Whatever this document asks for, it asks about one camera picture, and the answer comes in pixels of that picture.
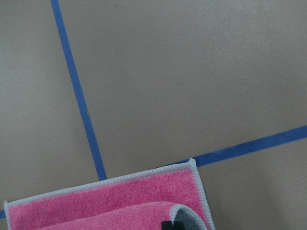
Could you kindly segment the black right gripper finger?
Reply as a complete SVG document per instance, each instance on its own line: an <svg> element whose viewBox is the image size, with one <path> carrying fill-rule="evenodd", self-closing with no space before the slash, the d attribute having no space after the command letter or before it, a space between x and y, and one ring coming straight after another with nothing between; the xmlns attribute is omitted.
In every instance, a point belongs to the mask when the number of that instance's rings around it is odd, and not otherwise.
<svg viewBox="0 0 307 230"><path fill-rule="evenodd" d="M185 230L185 225L181 221L162 221L161 230Z"/></svg>

